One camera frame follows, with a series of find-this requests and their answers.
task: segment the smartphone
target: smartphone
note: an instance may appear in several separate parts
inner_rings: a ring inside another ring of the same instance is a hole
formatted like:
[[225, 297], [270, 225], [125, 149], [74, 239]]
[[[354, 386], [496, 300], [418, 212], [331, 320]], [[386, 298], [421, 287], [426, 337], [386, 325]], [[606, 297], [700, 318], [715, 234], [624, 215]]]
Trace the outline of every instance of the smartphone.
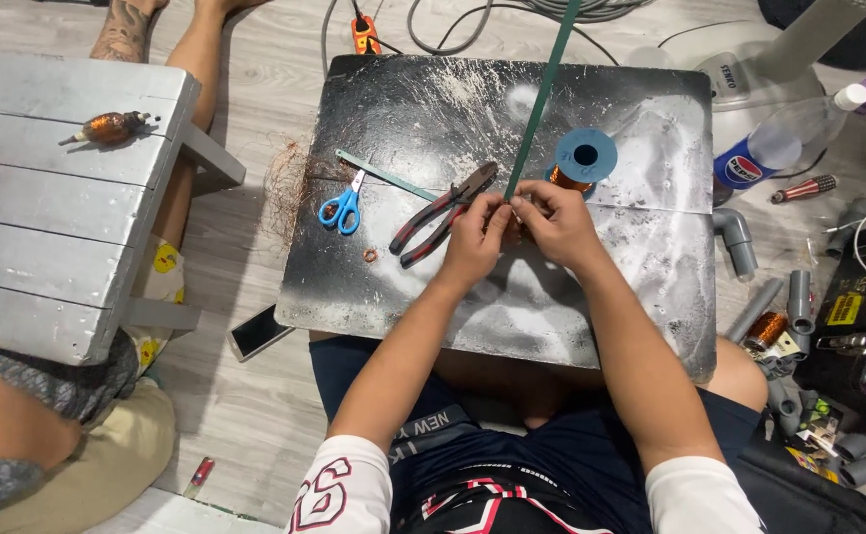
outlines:
[[240, 363], [272, 346], [275, 341], [294, 332], [291, 327], [281, 326], [274, 320], [274, 308], [261, 311], [256, 316], [231, 329], [226, 335], [231, 351]]

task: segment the pliers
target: pliers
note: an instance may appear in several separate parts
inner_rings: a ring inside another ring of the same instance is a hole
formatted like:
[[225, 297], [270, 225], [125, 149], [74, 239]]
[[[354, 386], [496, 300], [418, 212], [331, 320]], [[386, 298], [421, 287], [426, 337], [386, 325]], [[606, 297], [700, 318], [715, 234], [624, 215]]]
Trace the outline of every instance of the pliers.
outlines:
[[466, 210], [469, 209], [469, 204], [473, 203], [475, 197], [489, 188], [492, 182], [496, 179], [498, 173], [498, 165], [496, 162], [489, 162], [479, 167], [471, 174], [459, 187], [450, 185], [449, 192], [433, 200], [430, 205], [419, 210], [409, 220], [397, 236], [390, 243], [390, 252], [399, 254], [411, 237], [419, 231], [420, 228], [436, 217], [442, 215], [443, 212], [448, 212], [446, 218], [439, 224], [436, 230], [426, 238], [426, 241], [420, 243], [416, 248], [400, 256], [400, 264], [403, 269], [409, 269], [416, 261], [420, 261], [430, 255], [439, 245], [449, 236], [453, 228], [453, 221]]

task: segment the blue label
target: blue label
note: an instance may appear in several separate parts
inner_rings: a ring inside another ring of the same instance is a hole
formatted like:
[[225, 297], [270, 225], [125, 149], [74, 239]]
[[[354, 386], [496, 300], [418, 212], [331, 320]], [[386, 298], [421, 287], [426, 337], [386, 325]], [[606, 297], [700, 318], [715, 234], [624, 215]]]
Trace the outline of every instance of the blue label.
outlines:
[[713, 160], [713, 175], [720, 183], [733, 189], [749, 189], [777, 171], [779, 169], [764, 167], [753, 159], [749, 154], [748, 137]]

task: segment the tattoo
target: tattoo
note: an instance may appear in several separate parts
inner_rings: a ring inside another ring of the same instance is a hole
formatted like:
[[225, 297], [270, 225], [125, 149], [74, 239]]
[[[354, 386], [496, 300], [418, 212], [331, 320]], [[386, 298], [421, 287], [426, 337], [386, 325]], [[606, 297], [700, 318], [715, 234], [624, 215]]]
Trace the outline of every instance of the tattoo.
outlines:
[[126, 0], [113, 0], [90, 57], [142, 63], [143, 44], [146, 42], [150, 18], [150, 15], [140, 12]]

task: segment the blue spool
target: blue spool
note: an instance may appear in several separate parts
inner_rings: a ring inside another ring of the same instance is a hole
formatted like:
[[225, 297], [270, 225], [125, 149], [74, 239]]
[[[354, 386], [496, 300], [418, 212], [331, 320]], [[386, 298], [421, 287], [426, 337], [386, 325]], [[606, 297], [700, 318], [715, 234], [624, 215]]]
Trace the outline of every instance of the blue spool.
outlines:
[[[558, 140], [555, 161], [545, 171], [545, 179], [551, 176], [555, 165], [568, 178], [582, 183], [597, 183], [617, 166], [617, 146], [607, 135], [594, 128], [578, 128]], [[596, 186], [584, 192], [585, 200], [594, 194]]]

